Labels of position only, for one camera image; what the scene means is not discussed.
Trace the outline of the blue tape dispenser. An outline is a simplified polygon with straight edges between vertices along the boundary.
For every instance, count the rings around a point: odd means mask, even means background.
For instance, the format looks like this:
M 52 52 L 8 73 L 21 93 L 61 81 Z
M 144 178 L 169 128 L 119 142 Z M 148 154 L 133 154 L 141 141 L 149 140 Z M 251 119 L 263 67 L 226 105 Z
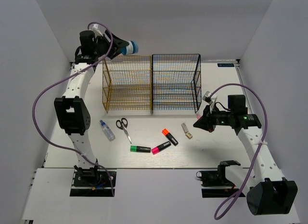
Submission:
M 123 55 L 131 55 L 131 54 L 136 54 L 139 51 L 139 47 L 135 41 L 128 41 L 128 45 L 125 47 L 121 48 L 121 53 Z

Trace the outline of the black handled scissors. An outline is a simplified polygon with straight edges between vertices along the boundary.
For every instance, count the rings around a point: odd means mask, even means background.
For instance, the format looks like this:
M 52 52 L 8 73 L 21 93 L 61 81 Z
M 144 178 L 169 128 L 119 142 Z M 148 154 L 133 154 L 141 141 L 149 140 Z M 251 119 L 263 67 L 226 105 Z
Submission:
M 126 137 L 128 138 L 129 142 L 132 143 L 131 137 L 130 137 L 128 131 L 127 131 L 128 120 L 127 120 L 126 118 L 118 119 L 118 120 L 116 121 L 116 126 L 117 126 L 119 129 L 121 129 L 121 130 L 125 133 L 125 135 L 126 135 Z

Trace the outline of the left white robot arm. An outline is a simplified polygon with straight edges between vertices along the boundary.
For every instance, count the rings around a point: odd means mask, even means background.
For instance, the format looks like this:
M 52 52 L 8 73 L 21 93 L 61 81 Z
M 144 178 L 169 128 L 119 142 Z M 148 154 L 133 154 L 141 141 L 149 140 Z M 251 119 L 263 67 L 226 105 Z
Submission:
M 90 169 L 97 162 L 93 154 L 88 129 L 90 113 L 85 105 L 84 97 L 97 61 L 102 56 L 114 59 L 120 54 L 132 54 L 138 48 L 132 41 L 125 41 L 106 31 L 82 31 L 79 34 L 80 46 L 75 51 L 75 62 L 68 81 L 67 89 L 60 98 L 55 98 L 54 107 L 59 126 L 70 138 L 76 151 L 80 169 Z

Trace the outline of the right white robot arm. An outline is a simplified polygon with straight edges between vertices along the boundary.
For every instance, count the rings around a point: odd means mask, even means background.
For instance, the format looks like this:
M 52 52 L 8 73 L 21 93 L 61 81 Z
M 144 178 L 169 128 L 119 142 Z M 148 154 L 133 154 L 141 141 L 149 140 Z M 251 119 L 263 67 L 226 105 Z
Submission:
M 261 123 L 257 115 L 248 113 L 245 96 L 229 95 L 226 111 L 217 108 L 216 94 L 207 92 L 203 100 L 208 105 L 193 126 L 208 132 L 213 132 L 216 126 L 231 127 L 253 164 L 253 176 L 246 180 L 241 192 L 250 212 L 253 215 L 288 214 L 298 192 L 297 185 L 285 178 L 267 143 L 261 140 Z

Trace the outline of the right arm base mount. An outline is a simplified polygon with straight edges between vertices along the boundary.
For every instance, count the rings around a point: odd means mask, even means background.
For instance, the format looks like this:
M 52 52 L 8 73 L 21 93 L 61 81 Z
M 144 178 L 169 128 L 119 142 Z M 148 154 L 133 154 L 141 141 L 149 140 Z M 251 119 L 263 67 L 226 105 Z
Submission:
M 227 179 L 220 179 L 217 171 L 198 171 L 196 179 L 201 181 L 202 198 L 228 198 L 239 189 Z

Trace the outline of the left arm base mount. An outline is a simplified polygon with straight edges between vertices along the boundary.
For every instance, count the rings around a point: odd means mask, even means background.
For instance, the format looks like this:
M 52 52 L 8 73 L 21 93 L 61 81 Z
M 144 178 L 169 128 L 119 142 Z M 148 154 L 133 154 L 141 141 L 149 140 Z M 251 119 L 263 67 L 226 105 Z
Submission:
M 113 197 L 116 187 L 116 171 L 94 168 L 83 169 L 74 166 L 70 189 L 71 197 Z

